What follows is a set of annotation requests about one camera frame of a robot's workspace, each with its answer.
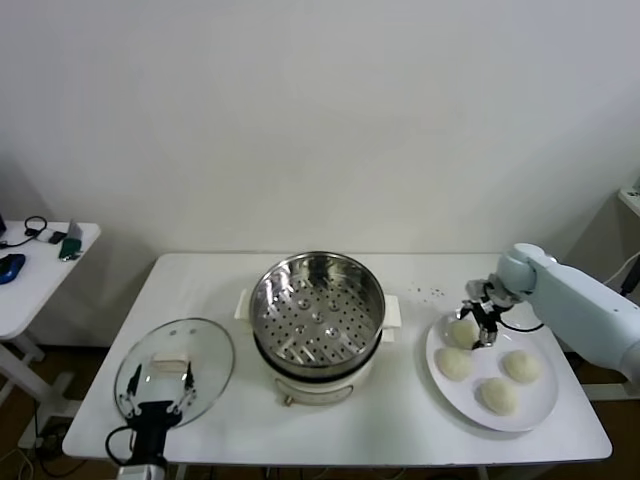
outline black cable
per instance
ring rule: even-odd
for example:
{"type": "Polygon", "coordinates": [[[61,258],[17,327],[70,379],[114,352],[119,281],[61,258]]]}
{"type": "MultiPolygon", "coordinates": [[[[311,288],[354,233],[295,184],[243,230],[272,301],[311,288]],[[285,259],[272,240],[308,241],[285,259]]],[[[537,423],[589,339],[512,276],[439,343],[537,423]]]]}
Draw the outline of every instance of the black cable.
{"type": "Polygon", "coordinates": [[[509,330],[513,330],[514,332],[519,332],[519,333],[531,333],[531,332],[535,332],[537,330],[540,330],[542,327],[544,327],[544,323],[541,323],[537,327],[533,327],[533,328],[518,328],[518,327],[512,327],[511,325],[507,325],[506,323],[504,323],[502,321],[501,318],[496,320],[496,321],[500,325],[502,325],[504,328],[508,328],[509,330]]]}
{"type": "Polygon", "coordinates": [[[109,433],[109,435],[107,435],[107,438],[104,441],[104,449],[107,451],[107,455],[109,455],[109,458],[113,461],[113,463],[115,463],[119,467],[124,467],[126,465],[126,461],[120,460],[118,457],[116,457],[113,454],[113,452],[111,451],[111,446],[109,445],[109,443],[111,442],[111,437],[113,437],[116,433],[122,432],[124,430],[131,430],[131,427],[129,425],[122,425],[122,426],[116,428],[115,430],[112,430],[109,433]]]}
{"type": "Polygon", "coordinates": [[[26,245],[30,241],[37,238],[38,235],[40,235],[42,232],[44,232],[48,226],[49,226],[49,222],[47,222],[46,218],[40,215],[32,215],[24,221],[24,229],[25,229],[25,235],[28,230],[32,230],[33,235],[27,236],[26,240],[23,240],[22,242],[19,242],[19,243],[7,243],[6,241],[0,242],[0,250],[4,250],[5,248],[16,248],[16,247],[21,247],[22,245],[26,245]],[[34,220],[40,220],[44,225],[40,228],[30,227],[29,222],[32,222],[34,220]]]}
{"type": "MultiPolygon", "coordinates": [[[[38,435],[40,435],[40,429],[38,428],[38,404],[36,403],[35,400],[33,401],[33,419],[34,419],[34,426],[35,426],[35,430],[36,430],[36,441],[37,441],[38,435]]],[[[80,461],[80,463],[78,463],[78,465],[74,466],[71,470],[69,470],[67,472],[64,472],[64,473],[52,473],[51,471],[49,471],[47,469],[47,467],[45,466],[44,462],[42,461],[42,459],[38,455],[38,448],[35,445],[34,445],[34,448],[33,448],[33,452],[34,452],[34,454],[36,456],[36,460],[38,460],[38,464],[40,465],[40,468],[42,468],[42,471],[48,477],[51,477],[51,478],[66,478],[66,477],[76,473],[78,470],[80,470],[87,463],[87,460],[82,460],[82,461],[80,461]]]]}

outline cable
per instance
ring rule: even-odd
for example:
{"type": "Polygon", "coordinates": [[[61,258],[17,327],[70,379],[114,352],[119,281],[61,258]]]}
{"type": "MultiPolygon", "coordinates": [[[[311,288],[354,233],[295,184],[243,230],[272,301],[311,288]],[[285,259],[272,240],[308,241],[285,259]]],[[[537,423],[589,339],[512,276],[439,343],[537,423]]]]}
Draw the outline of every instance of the cable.
{"type": "Polygon", "coordinates": [[[19,242],[19,243],[7,243],[6,241],[0,242],[0,250],[4,250],[6,248],[21,247],[22,245],[25,245],[30,241],[36,239],[38,235],[40,235],[42,232],[44,232],[47,229],[48,226],[49,226],[49,222],[47,222],[46,218],[40,215],[32,215],[24,221],[25,235],[28,230],[32,231],[32,235],[27,236],[26,240],[23,240],[22,242],[19,242]],[[34,220],[40,220],[44,225],[40,228],[30,227],[29,222],[33,222],[34,220]]]}
{"type": "Polygon", "coordinates": [[[404,476],[404,474],[406,473],[407,469],[406,468],[401,468],[400,471],[398,473],[396,473],[393,477],[383,477],[382,475],[378,475],[378,474],[376,474],[376,472],[374,471],[373,468],[371,469],[371,471],[380,480],[400,480],[400,478],[402,478],[404,476]]]}
{"type": "Polygon", "coordinates": [[[124,467],[126,464],[126,461],[120,460],[118,457],[116,457],[113,454],[113,452],[111,451],[111,446],[109,445],[109,442],[111,442],[111,437],[113,437],[118,432],[123,432],[124,430],[131,430],[131,427],[129,425],[122,425],[121,427],[118,427],[115,430],[112,430],[111,433],[107,435],[107,438],[104,441],[104,449],[107,451],[107,455],[109,455],[109,458],[113,461],[113,463],[115,463],[119,467],[124,467]]]}
{"type": "MultiPolygon", "coordinates": [[[[36,440],[38,439],[39,435],[40,435],[40,429],[38,428],[38,404],[36,403],[36,401],[33,401],[33,419],[34,419],[34,424],[35,424],[35,430],[36,430],[36,440]]],[[[38,464],[40,465],[40,468],[42,468],[42,471],[51,478],[66,478],[69,475],[72,475],[74,473],[76,473],[78,470],[80,470],[86,463],[87,460],[82,460],[80,461],[80,463],[78,463],[75,467],[73,467],[72,469],[63,472],[63,473],[53,473],[51,472],[44,464],[44,462],[42,461],[42,459],[40,458],[40,456],[38,455],[38,448],[34,446],[33,448],[33,453],[36,456],[36,460],[38,461],[38,464]]]]}
{"type": "Polygon", "coordinates": [[[329,472],[329,470],[330,470],[329,468],[325,468],[323,471],[321,471],[315,477],[311,477],[311,480],[320,480],[322,477],[324,477],[329,472]]]}
{"type": "Polygon", "coordinates": [[[533,328],[518,328],[518,327],[512,327],[511,325],[507,325],[506,323],[504,323],[502,321],[502,319],[498,319],[496,320],[500,325],[502,325],[504,328],[508,328],[509,330],[513,330],[514,332],[519,332],[519,333],[531,333],[531,332],[535,332],[537,330],[540,330],[542,327],[544,327],[544,323],[541,323],[540,325],[533,327],[533,328]]]}
{"type": "Polygon", "coordinates": [[[0,463],[4,462],[7,458],[9,458],[14,453],[19,454],[23,459],[22,465],[20,465],[20,470],[18,471],[18,480],[23,480],[22,472],[24,471],[24,467],[25,466],[29,467],[29,477],[27,479],[25,479],[25,480],[33,480],[33,476],[35,474],[35,469],[33,467],[33,463],[31,463],[31,460],[29,460],[27,458],[27,456],[24,454],[24,452],[22,450],[20,450],[19,448],[14,448],[9,453],[6,453],[2,457],[0,457],[0,463]]]}
{"type": "Polygon", "coordinates": [[[631,262],[633,262],[636,258],[640,257],[640,252],[636,252],[633,255],[631,255],[629,258],[627,258],[627,260],[622,264],[622,266],[616,271],[616,273],[614,273],[613,275],[611,275],[607,280],[605,280],[604,282],[602,282],[604,285],[609,285],[609,283],[611,283],[618,275],[620,275],[625,268],[627,268],[629,266],[629,264],[631,262]]]}

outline white table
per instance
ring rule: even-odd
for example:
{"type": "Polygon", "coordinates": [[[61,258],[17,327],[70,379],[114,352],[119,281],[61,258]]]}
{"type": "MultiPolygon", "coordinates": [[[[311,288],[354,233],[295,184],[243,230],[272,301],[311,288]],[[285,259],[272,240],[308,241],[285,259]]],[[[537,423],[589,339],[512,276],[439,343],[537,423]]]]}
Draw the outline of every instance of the white table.
{"type": "MultiPolygon", "coordinates": [[[[428,326],[465,297],[464,285],[494,271],[497,255],[354,255],[388,294],[397,295],[402,329],[381,345],[371,376],[345,402],[284,407],[244,324],[233,319],[243,288],[283,255],[171,254],[156,263],[109,351],[63,448],[74,457],[106,458],[104,440],[122,425],[114,378],[128,350],[170,320],[196,316],[224,325],[237,363],[218,402],[197,421],[169,432],[170,462],[242,465],[452,466],[596,460],[611,443],[551,332],[531,334],[560,384],[553,413],[535,430],[509,434],[467,420],[429,376],[423,345],[428,326]]],[[[518,306],[506,317],[535,325],[518,306]]],[[[129,456],[128,435],[113,438],[129,456]]]]}
{"type": "MultiPolygon", "coordinates": [[[[7,231],[2,236],[11,244],[19,243],[24,236],[22,222],[6,222],[7,231]]],[[[100,227],[91,223],[79,224],[83,231],[82,248],[87,251],[100,235],[100,227]]],[[[49,228],[66,232],[68,223],[52,222],[49,228]]],[[[0,344],[0,373],[7,382],[0,392],[0,403],[9,395],[12,387],[18,385],[40,402],[38,425],[44,426],[50,417],[73,417],[79,402],[63,397],[73,376],[61,374],[53,385],[49,385],[29,369],[31,360],[42,360],[43,352],[23,333],[33,318],[42,309],[51,295],[73,270],[78,261],[62,262],[58,259],[60,245],[32,240],[16,248],[0,250],[0,257],[10,253],[22,253],[27,259],[17,278],[11,283],[0,285],[0,341],[11,340],[25,354],[18,360],[9,350],[0,344]]],[[[35,439],[34,423],[29,424],[18,445],[29,448],[35,439]]]]}

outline glass lid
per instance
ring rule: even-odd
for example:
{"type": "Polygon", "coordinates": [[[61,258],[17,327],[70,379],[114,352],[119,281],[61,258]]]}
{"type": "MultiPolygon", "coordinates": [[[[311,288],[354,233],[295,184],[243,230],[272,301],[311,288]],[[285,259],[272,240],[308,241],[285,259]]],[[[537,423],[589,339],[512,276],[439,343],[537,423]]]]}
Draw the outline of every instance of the glass lid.
{"type": "Polygon", "coordinates": [[[233,371],[231,337],[219,324],[202,318],[169,322],[136,343],[120,365],[115,402],[125,419],[145,402],[171,402],[182,412],[177,426],[206,412],[222,394],[233,371]]]}

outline white wall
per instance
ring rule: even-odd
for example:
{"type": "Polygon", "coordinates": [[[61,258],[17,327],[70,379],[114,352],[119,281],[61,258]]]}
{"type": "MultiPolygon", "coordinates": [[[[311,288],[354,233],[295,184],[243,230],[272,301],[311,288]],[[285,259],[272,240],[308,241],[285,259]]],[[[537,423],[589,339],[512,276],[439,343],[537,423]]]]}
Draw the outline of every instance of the white wall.
{"type": "Polygon", "coordinates": [[[41,338],[108,343],[166,251],[570,252],[640,175],[638,18],[635,0],[2,2],[2,209],[105,232],[41,338]]]}

